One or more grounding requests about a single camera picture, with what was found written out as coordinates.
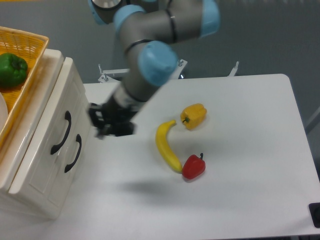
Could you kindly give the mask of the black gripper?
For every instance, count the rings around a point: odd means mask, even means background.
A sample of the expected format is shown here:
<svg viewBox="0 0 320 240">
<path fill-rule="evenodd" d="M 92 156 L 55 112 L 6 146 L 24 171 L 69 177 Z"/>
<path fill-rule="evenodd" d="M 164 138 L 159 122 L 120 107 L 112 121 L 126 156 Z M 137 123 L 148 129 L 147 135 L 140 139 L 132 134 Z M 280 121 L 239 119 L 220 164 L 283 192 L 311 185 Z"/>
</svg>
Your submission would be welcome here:
<svg viewBox="0 0 320 240">
<path fill-rule="evenodd" d="M 128 136 L 132 135 L 135 125 L 131 119 L 136 114 L 132 107 L 122 107 L 114 95 L 103 104 L 90 103 L 88 115 L 92 125 L 96 128 L 95 137 L 103 139 L 105 136 Z"/>
</svg>

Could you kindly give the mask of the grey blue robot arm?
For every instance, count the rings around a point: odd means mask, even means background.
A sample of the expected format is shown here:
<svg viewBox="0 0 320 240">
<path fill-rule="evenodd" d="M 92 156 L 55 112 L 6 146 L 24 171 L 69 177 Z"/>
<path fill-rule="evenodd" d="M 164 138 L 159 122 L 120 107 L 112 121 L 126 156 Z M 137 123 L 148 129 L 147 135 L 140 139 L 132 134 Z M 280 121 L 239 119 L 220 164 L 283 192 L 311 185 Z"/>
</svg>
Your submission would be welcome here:
<svg viewBox="0 0 320 240">
<path fill-rule="evenodd" d="M 218 31 L 220 11 L 214 0 L 91 0 L 97 22 L 113 24 L 129 72 L 107 102 L 88 109 L 97 137 L 127 136 L 132 118 L 178 67 L 171 44 L 203 38 Z"/>
</svg>

